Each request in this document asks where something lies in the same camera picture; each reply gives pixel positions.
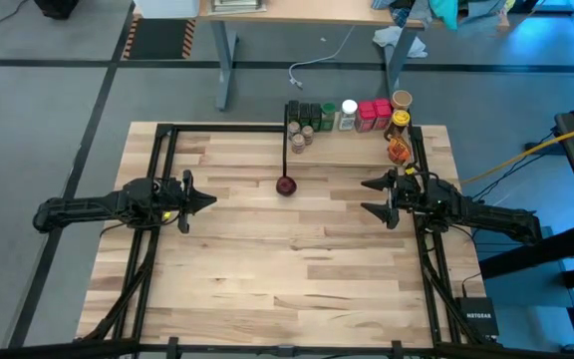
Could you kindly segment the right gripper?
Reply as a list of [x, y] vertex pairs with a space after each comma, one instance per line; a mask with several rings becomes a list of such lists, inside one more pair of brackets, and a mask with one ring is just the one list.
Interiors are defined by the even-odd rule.
[[400, 209], [413, 211], [419, 206], [423, 194], [416, 174], [399, 175], [396, 170], [388, 170], [376, 179], [363, 180], [361, 185], [378, 191], [388, 190], [388, 203], [361, 203], [361, 207], [384, 223], [387, 229], [397, 227]]

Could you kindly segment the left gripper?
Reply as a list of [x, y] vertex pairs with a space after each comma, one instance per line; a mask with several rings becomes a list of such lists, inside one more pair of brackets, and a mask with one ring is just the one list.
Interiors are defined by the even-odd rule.
[[193, 185], [193, 175], [190, 170], [184, 170], [180, 179], [171, 178], [166, 184], [169, 212], [175, 211], [172, 219], [166, 219], [165, 225], [176, 223], [181, 233], [189, 233], [188, 215], [197, 214], [202, 209], [215, 204], [217, 197], [197, 190]]

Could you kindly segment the orange taco seasoning packet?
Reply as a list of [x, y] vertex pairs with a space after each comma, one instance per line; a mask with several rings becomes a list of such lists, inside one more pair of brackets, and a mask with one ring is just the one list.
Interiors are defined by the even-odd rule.
[[401, 136], [393, 136], [388, 144], [388, 157], [394, 164], [403, 166], [412, 157], [411, 147]]

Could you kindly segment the smoked paprika tin red lid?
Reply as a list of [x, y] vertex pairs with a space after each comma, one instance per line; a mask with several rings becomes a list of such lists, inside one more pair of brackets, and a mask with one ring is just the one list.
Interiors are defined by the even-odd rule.
[[391, 121], [393, 113], [390, 101], [387, 99], [375, 99], [374, 109], [376, 113], [374, 130], [385, 130]]
[[376, 118], [377, 114], [374, 102], [359, 102], [355, 122], [356, 131], [358, 133], [371, 131], [374, 127]]

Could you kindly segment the dark red apple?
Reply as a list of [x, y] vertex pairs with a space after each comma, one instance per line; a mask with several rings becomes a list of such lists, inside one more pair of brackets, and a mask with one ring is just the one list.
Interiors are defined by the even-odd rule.
[[279, 194], [291, 196], [297, 190], [297, 184], [292, 178], [283, 176], [277, 180], [275, 188]]

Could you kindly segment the white-lidded seasoning jar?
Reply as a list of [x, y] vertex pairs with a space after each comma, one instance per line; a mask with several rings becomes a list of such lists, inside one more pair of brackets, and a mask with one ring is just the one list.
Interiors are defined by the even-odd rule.
[[338, 129], [340, 131], [350, 131], [356, 121], [358, 103], [354, 100], [345, 100], [341, 105], [341, 117]]

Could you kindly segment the green-lidded glass herb jar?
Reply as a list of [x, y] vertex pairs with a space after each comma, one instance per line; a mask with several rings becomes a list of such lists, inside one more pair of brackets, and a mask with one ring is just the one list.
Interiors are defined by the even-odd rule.
[[325, 103], [321, 106], [321, 132], [331, 132], [336, 120], [336, 106], [333, 103]]

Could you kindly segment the dark jar yellow lid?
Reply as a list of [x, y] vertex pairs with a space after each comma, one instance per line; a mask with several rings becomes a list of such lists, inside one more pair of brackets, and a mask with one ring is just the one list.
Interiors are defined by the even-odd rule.
[[391, 120], [384, 131], [384, 138], [390, 141], [393, 137], [401, 135], [411, 121], [411, 115], [407, 110], [394, 110]]

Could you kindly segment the brown jar tan lid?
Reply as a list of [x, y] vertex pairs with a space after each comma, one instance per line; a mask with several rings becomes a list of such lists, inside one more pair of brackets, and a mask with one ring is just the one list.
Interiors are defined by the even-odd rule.
[[413, 96], [405, 90], [396, 90], [392, 93], [391, 104], [396, 110], [408, 110], [413, 103]]

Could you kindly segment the white cloth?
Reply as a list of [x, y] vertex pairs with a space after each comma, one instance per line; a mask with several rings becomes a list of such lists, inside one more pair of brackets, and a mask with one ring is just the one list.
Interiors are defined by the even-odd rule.
[[409, 43], [407, 57], [411, 59], [423, 59], [428, 56], [426, 44], [412, 30], [398, 26], [376, 30], [373, 42], [381, 48], [392, 47], [398, 49], [405, 43]]

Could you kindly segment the black hazard-striped mat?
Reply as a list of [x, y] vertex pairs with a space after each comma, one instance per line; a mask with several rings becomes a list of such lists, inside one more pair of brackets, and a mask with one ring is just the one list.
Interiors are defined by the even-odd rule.
[[135, 18], [123, 60], [186, 60], [191, 56], [195, 20]]

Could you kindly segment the dark plaid cloth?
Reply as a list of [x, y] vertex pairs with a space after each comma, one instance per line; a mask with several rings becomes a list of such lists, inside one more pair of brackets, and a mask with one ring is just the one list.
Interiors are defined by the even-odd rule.
[[398, 6], [391, 5], [389, 7], [394, 24], [400, 28], [404, 28], [408, 22], [412, 7], [411, 6]]

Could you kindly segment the teal cloth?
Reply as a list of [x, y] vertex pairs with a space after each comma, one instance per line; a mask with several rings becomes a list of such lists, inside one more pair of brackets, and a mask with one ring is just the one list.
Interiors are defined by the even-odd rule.
[[429, 3], [433, 15], [449, 30], [455, 31], [471, 21], [469, 0], [429, 0]]

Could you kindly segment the stack of papers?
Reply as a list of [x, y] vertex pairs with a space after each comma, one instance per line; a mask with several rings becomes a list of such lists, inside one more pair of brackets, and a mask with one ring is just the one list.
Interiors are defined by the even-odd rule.
[[252, 13], [265, 10], [263, 0], [211, 0], [213, 13]]

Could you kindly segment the wooden background desk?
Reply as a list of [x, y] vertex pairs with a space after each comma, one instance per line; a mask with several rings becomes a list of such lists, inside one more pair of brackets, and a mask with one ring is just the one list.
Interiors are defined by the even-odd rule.
[[[386, 10], [371, 7], [371, 0], [263, 0], [265, 11], [254, 13], [222, 14], [211, 11], [211, 0], [200, 0], [197, 20], [207, 21], [211, 27], [219, 61], [219, 78], [215, 97], [218, 111], [227, 107], [233, 54], [238, 42], [237, 34], [226, 29], [226, 22], [263, 23], [316, 23], [333, 25], [390, 25], [393, 19]], [[403, 29], [416, 34], [427, 27], [421, 20], [410, 19]], [[409, 43], [398, 49], [386, 47], [385, 71], [387, 90], [391, 95], [399, 87], [399, 76], [407, 61]]]

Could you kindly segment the blue denim garment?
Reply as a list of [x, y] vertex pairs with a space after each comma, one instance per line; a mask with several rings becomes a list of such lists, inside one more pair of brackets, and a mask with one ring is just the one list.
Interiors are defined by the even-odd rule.
[[458, 0], [457, 35], [470, 37], [491, 34], [500, 25], [500, 16], [506, 13], [507, 0]]

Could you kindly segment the black box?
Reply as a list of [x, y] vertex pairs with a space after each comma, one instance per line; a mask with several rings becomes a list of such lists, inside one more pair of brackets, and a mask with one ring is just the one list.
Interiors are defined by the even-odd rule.
[[34, 0], [45, 17], [56, 20], [67, 20], [79, 0]]

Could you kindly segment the black aluminium rig frame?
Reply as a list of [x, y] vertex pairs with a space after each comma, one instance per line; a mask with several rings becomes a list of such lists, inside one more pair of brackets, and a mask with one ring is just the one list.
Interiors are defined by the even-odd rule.
[[[278, 125], [131, 125], [117, 176], [179, 176], [217, 202], [189, 233], [157, 240], [112, 227], [100, 241], [79, 319], [90, 333], [149, 248], [152, 275], [118, 322], [145, 344], [429, 348], [457, 337], [441, 299], [427, 298], [413, 218], [387, 229], [361, 207], [383, 202], [363, 180], [388, 169], [289, 169]], [[291, 196], [276, 191], [292, 178]]]

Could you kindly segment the black Netgear network switch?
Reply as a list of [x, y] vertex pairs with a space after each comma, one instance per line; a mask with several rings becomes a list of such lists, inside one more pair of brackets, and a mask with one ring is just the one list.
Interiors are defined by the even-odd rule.
[[466, 321], [479, 333], [487, 337], [497, 337], [499, 330], [492, 300], [487, 297], [458, 297], [459, 306]]

